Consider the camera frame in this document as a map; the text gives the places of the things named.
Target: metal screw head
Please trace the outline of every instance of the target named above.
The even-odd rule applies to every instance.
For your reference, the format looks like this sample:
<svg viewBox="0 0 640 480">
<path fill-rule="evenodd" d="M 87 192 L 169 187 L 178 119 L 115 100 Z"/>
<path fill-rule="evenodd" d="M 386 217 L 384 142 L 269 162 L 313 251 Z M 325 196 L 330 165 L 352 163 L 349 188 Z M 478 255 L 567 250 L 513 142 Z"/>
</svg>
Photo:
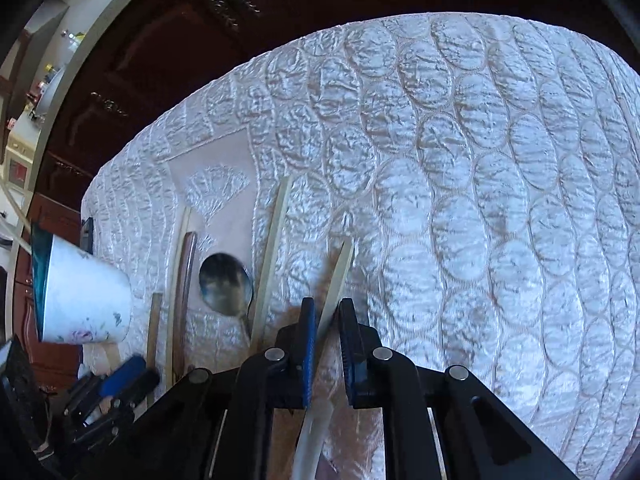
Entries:
<svg viewBox="0 0 640 480">
<path fill-rule="evenodd" d="M 282 348 L 269 348 L 264 356 L 269 361 L 280 361 L 284 357 L 284 350 Z"/>
<path fill-rule="evenodd" d="M 381 361 L 389 361 L 393 357 L 394 352 L 386 346 L 379 346 L 373 351 L 373 357 Z"/>
<path fill-rule="evenodd" d="M 460 365 L 455 365 L 449 368 L 449 375 L 458 381 L 464 381 L 469 377 L 469 370 Z"/>
<path fill-rule="evenodd" d="M 202 384 L 209 379 L 209 374 L 204 368 L 196 368 L 189 373 L 189 382 L 191 384 Z"/>
</svg>

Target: cabinet drawer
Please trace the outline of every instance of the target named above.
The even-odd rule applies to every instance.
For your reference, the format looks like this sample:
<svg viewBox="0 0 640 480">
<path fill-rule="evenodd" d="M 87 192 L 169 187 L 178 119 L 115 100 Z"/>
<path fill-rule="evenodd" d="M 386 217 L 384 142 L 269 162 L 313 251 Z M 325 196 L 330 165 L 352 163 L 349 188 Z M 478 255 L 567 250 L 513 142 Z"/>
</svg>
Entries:
<svg viewBox="0 0 640 480">
<path fill-rule="evenodd" d="M 38 172 L 36 192 L 79 212 L 91 180 L 91 175 L 46 152 Z"/>
<path fill-rule="evenodd" d="M 27 218 L 73 245 L 80 243 L 80 213 L 40 193 L 33 195 Z"/>
</svg>

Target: blue plastic part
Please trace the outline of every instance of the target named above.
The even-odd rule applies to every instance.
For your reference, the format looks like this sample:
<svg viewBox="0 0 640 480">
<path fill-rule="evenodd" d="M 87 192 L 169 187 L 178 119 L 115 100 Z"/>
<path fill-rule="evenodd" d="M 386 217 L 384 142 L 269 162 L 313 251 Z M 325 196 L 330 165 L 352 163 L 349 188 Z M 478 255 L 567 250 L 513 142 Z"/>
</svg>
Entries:
<svg viewBox="0 0 640 480">
<path fill-rule="evenodd" d="M 307 407 L 311 403 L 311 389 L 314 380 L 314 351 L 316 348 L 316 308 L 311 298 L 305 298 L 302 301 L 302 312 L 298 322 L 305 323 L 307 333 L 305 359 L 302 362 L 303 403 Z"/>
<path fill-rule="evenodd" d="M 355 390 L 353 386 L 354 381 L 354 366 L 353 357 L 350 355 L 350 346 L 347 341 L 348 336 L 340 331 L 340 354 L 342 355 L 342 373 L 344 375 L 344 389 L 347 393 L 347 399 L 350 406 L 353 406 Z"/>
<path fill-rule="evenodd" d="M 44 301 L 49 275 L 49 261 L 53 235 L 41 229 L 36 222 L 31 225 L 31 273 L 33 275 L 33 303 L 36 311 L 36 332 L 42 342 L 44 330 Z"/>
<path fill-rule="evenodd" d="M 135 381 L 146 369 L 146 361 L 140 355 L 130 357 L 124 364 L 107 377 L 100 387 L 100 396 L 116 397 L 124 388 Z"/>
</svg>

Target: chopstick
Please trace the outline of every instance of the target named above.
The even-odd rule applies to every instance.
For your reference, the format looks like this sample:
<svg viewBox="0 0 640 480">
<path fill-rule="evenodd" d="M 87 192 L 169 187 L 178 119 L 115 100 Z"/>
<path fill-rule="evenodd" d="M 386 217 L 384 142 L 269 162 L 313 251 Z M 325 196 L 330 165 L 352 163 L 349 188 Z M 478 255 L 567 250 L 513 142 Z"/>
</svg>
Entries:
<svg viewBox="0 0 640 480">
<path fill-rule="evenodd" d="M 329 291 L 324 300 L 318 334 L 316 335 L 316 358 L 314 360 L 314 376 L 322 355 L 324 340 L 334 319 L 338 302 L 342 299 L 342 290 L 347 280 L 353 260 L 353 239 L 347 238 L 340 248 L 340 255 L 334 267 L 329 283 Z M 329 423 L 334 412 L 334 405 L 329 399 L 315 398 L 311 401 L 302 422 L 302 430 L 298 438 L 290 480 L 314 480 L 318 461 L 322 453 L 322 444 L 329 430 Z"/>
<path fill-rule="evenodd" d="M 320 323 L 318 323 L 318 334 L 316 335 L 316 341 L 322 346 L 326 333 L 329 331 L 329 326 L 334 318 L 335 310 L 338 308 L 338 303 L 342 299 L 342 290 L 344 289 L 344 283 L 347 281 L 347 274 L 351 269 L 351 261 L 353 260 L 353 239 L 347 238 L 340 248 L 340 255 L 338 261 L 335 263 L 334 273 L 331 276 L 329 282 L 329 290 L 324 299 L 324 307 L 322 308 L 322 314 L 320 314 Z"/>
<path fill-rule="evenodd" d="M 166 345 L 164 347 L 164 380 L 167 389 L 174 385 L 174 317 L 175 298 L 177 296 L 178 279 L 180 277 L 180 256 L 184 246 L 184 237 L 189 228 L 189 218 L 191 217 L 191 207 L 185 206 L 182 211 L 180 221 L 180 231 L 178 232 L 178 243 L 175 248 L 174 272 L 171 277 L 171 289 L 169 291 L 169 313 L 166 318 Z"/>
<path fill-rule="evenodd" d="M 146 366 L 156 367 L 156 347 L 158 346 L 158 327 L 160 325 L 160 307 L 162 306 L 162 292 L 151 295 L 151 311 L 149 311 L 149 330 L 146 335 Z M 154 393 L 146 396 L 146 408 L 154 403 Z"/>
<path fill-rule="evenodd" d="M 271 299 L 273 275 L 275 273 L 276 260 L 278 258 L 278 245 L 280 243 L 280 236 L 282 234 L 284 220 L 287 214 L 292 183 L 293 177 L 290 175 L 286 176 L 282 179 L 280 187 L 278 188 L 278 195 L 273 209 L 273 217 L 271 218 L 271 225 L 267 236 L 267 247 L 264 251 L 264 262 L 262 263 L 262 270 L 260 272 L 258 293 L 255 298 L 254 323 L 251 328 L 249 355 L 257 353 L 262 348 L 267 314 L 269 313 L 268 302 Z"/>
<path fill-rule="evenodd" d="M 116 371 L 120 366 L 120 363 L 122 362 L 118 343 L 102 343 L 102 349 L 107 356 L 107 362 L 109 363 L 110 371 Z"/>
<path fill-rule="evenodd" d="M 9 204 L 11 205 L 11 207 L 14 208 L 14 211 L 18 215 L 20 222 L 22 222 L 22 224 L 24 225 L 24 228 L 27 229 L 27 232 L 29 234 L 31 234 L 31 223 L 27 220 L 27 217 L 22 212 L 22 209 L 20 209 L 20 206 L 14 200 L 14 196 L 9 192 L 9 189 L 6 186 L 6 182 L 4 181 L 4 178 L 1 178 L 1 177 L 0 177 L 0 188 L 2 189 L 2 192 L 4 192 L 4 194 L 6 195 L 6 199 L 9 201 Z"/>
<path fill-rule="evenodd" d="M 189 285 L 191 284 L 191 271 L 193 270 L 193 257 L 195 255 L 197 241 L 198 235 L 194 231 L 190 231 L 184 235 L 182 252 L 180 253 L 180 266 L 178 267 L 178 281 L 175 286 L 172 367 L 176 381 L 179 381 L 184 376 L 185 370 L 184 332 L 187 325 Z"/>
</svg>

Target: blue rim of cup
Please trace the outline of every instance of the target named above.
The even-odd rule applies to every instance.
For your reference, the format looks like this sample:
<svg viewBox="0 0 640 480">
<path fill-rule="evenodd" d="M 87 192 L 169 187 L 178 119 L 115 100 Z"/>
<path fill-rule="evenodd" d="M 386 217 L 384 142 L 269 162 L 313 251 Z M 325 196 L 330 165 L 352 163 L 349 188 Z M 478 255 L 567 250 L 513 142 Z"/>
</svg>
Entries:
<svg viewBox="0 0 640 480">
<path fill-rule="evenodd" d="M 44 332 L 44 301 L 49 275 L 49 261 L 53 247 L 53 234 L 31 225 L 31 271 L 33 273 L 33 298 L 36 311 L 36 332 L 42 342 Z"/>
</svg>

